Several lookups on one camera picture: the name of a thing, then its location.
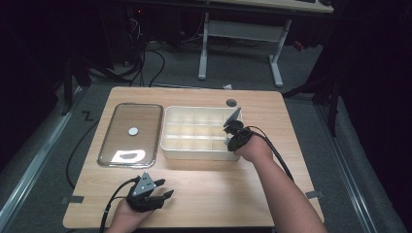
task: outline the person's left hand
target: person's left hand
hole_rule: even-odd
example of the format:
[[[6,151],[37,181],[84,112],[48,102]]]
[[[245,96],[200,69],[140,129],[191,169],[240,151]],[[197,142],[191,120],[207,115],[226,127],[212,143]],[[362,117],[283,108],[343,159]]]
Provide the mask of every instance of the person's left hand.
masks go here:
[[[107,233],[130,233],[137,229],[140,223],[150,216],[154,211],[148,212],[135,212],[127,204],[125,199],[119,201],[118,207],[116,208],[115,215],[113,216],[112,224]]]

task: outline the white plastic bin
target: white plastic bin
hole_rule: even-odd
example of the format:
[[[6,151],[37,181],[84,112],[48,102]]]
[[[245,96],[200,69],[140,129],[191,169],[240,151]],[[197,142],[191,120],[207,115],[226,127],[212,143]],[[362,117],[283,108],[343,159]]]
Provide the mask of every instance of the white plastic bin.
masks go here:
[[[235,108],[172,106],[166,109],[160,146],[169,159],[238,160],[223,131]]]

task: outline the small white dot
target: small white dot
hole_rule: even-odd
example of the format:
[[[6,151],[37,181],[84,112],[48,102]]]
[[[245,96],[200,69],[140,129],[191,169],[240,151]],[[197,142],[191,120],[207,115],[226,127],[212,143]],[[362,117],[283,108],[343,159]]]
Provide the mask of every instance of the small white dot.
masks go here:
[[[131,127],[131,128],[129,129],[129,135],[130,135],[130,136],[135,136],[137,133],[139,133],[139,129],[138,129],[138,128],[136,128],[136,127]]]

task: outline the white table leg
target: white table leg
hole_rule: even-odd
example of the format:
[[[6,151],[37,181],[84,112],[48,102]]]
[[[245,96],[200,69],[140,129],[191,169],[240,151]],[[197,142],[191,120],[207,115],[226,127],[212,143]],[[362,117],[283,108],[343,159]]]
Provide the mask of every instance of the white table leg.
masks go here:
[[[206,79],[206,69],[207,69],[207,40],[209,36],[209,13],[205,13],[205,22],[203,29],[203,48],[200,54],[200,64],[199,64],[199,76],[200,80]]]
[[[278,42],[278,47],[275,50],[274,55],[269,56],[269,61],[270,61],[270,66],[272,67],[272,75],[273,79],[275,80],[275,85],[278,87],[283,86],[282,82],[282,77],[281,73],[279,72],[279,67],[278,67],[278,59],[282,51],[282,47],[285,43],[286,37],[288,36],[289,28],[291,27],[292,21],[288,19],[283,27],[283,30],[281,32],[281,36]]]

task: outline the metal tray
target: metal tray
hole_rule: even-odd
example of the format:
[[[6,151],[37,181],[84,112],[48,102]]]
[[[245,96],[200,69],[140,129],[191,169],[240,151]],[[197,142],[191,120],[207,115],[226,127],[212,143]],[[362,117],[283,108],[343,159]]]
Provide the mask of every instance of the metal tray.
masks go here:
[[[98,155],[98,164],[130,168],[153,166],[162,116],[160,105],[117,105]]]

